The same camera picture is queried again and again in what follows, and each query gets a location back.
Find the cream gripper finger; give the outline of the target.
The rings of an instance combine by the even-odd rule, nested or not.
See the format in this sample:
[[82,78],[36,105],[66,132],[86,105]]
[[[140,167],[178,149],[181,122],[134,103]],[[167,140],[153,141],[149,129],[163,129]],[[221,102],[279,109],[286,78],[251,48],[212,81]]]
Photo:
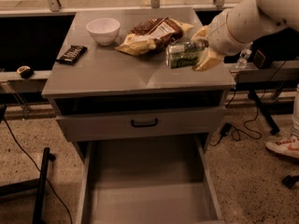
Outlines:
[[191,38],[192,42],[197,42],[199,40],[208,41],[208,26],[202,26]]
[[197,64],[192,68],[194,71],[203,72],[214,68],[222,63],[224,55],[216,52],[212,48],[205,48]]

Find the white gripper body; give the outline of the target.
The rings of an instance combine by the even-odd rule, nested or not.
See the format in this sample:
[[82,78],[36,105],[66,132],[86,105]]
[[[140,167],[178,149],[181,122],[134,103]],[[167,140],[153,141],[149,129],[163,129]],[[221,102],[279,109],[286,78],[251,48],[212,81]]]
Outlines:
[[215,16],[207,26],[207,40],[209,47],[224,56],[234,56],[249,43],[241,43],[233,37],[228,27],[228,11],[223,11]]

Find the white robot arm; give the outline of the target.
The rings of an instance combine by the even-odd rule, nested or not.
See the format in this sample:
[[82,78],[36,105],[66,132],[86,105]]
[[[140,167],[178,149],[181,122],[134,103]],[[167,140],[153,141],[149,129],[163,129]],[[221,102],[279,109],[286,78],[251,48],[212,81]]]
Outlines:
[[193,69],[211,69],[225,56],[236,55],[258,38],[286,28],[299,30],[299,0],[243,0],[193,35],[192,41],[203,38],[208,42]]

